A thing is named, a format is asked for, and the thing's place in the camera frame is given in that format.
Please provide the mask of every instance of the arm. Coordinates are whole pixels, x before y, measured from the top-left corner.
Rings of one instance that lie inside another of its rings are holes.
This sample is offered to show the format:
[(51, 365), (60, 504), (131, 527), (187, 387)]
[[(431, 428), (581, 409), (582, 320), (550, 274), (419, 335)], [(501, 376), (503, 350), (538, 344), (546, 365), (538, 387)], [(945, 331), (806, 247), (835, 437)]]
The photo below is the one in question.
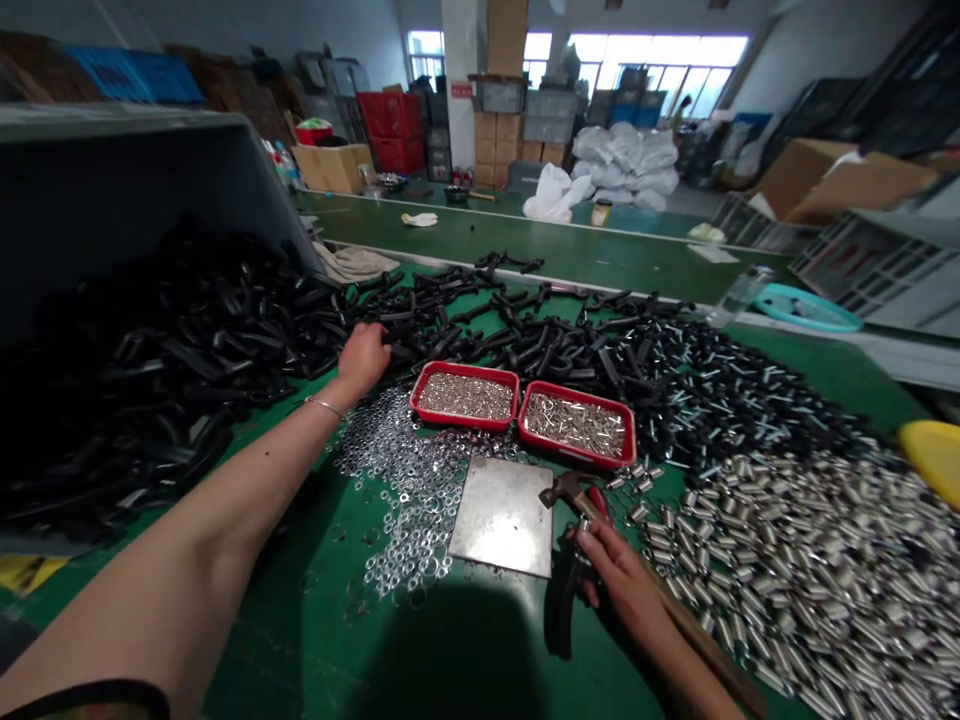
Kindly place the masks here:
[[(346, 412), (390, 361), (381, 325), (358, 325), (316, 395)], [(95, 680), (144, 680), (192, 718), (263, 543), (340, 418), (305, 403), (230, 458), (118, 554), (0, 678), (0, 715)]]
[[(696, 716), (743, 720), (737, 704), (667, 615), (656, 588), (627, 541), (602, 522), (591, 523), (589, 533), (578, 532), (577, 541), (603, 579), (610, 602), (633, 641), (686, 698)], [(596, 587), (585, 586), (584, 592), (590, 604), (598, 607)]]

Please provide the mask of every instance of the silver bracelet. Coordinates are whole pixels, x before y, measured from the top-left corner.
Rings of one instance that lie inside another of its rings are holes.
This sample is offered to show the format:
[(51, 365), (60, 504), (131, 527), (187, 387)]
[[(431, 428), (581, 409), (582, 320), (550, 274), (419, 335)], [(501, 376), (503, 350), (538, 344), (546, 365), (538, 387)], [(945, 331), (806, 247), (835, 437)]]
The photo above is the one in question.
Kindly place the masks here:
[(347, 421), (347, 416), (344, 415), (344, 414), (343, 414), (342, 412), (340, 412), (339, 410), (337, 410), (333, 405), (331, 405), (330, 403), (324, 402), (323, 400), (317, 400), (315, 397), (313, 397), (313, 395), (307, 395), (307, 397), (305, 397), (305, 398), (303, 399), (303, 401), (304, 401), (305, 403), (312, 402), (314, 405), (322, 405), (322, 406), (325, 407), (327, 410), (329, 410), (329, 411), (332, 412), (334, 415), (336, 415), (338, 418), (340, 418), (340, 422), (346, 422), (346, 421)]

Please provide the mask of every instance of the hammer head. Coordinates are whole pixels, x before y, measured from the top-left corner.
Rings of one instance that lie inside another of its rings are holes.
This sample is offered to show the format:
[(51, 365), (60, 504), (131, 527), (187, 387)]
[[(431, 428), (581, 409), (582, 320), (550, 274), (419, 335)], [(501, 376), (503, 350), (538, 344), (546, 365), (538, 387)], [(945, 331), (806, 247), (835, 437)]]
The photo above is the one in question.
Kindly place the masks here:
[(540, 493), (540, 502), (552, 508), (557, 500), (562, 498), (579, 514), (586, 515), (591, 520), (602, 519), (596, 506), (583, 492), (580, 485), (582, 482), (599, 482), (599, 478), (576, 470), (568, 470), (553, 478), (553, 487)]

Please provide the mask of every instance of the teal plastic tray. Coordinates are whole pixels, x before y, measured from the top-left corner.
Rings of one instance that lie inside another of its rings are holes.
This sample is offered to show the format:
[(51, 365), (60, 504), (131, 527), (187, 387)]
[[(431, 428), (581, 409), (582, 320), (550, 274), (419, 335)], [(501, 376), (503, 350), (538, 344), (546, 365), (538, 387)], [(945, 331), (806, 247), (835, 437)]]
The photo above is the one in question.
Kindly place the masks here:
[(863, 327), (863, 320), (839, 305), (788, 285), (767, 285), (753, 305), (772, 318), (812, 330), (856, 332)]

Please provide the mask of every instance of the wooden hammer handle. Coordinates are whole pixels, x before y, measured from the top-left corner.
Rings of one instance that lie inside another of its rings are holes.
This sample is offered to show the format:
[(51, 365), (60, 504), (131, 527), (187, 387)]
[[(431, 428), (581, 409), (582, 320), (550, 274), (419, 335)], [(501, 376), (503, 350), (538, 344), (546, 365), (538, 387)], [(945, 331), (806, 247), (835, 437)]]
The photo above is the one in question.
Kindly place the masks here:
[(713, 638), (700, 627), (700, 623), (686, 606), (678, 600), (670, 588), (667, 587), (657, 571), (650, 567), (650, 563), (643, 555), (639, 555), (640, 564), (653, 581), (660, 601), (666, 608), (667, 614), (673, 620), (680, 633), (687, 639), (690, 646), (697, 651), (707, 667), (717, 676), (720, 683), (727, 689), (734, 700), (740, 702), (753, 715), (765, 720), (767, 717), (767, 701), (757, 688), (750, 682), (746, 673), (737, 667), (730, 657), (720, 649)]

